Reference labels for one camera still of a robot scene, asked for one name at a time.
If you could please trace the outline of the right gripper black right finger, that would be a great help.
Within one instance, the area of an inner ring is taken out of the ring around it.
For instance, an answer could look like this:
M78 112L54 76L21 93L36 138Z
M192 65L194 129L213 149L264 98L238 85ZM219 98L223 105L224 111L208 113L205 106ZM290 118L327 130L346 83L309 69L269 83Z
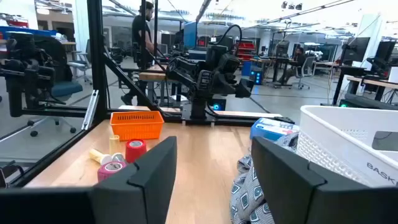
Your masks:
M366 186L261 137L252 158L264 198L276 223L366 223L357 203Z

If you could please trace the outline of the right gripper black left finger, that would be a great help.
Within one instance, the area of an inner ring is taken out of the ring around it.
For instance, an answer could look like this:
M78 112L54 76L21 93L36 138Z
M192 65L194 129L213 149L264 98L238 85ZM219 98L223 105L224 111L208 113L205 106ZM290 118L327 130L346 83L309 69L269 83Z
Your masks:
M95 223L166 221L177 169L177 138L169 136L132 164L93 186Z

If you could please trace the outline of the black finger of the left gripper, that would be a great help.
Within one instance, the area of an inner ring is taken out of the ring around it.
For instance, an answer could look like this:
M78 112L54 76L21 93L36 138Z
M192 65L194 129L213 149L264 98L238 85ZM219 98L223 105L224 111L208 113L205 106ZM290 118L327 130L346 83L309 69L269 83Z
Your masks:
M235 97L236 98L249 98L254 86L254 82L247 78L242 78L236 87Z

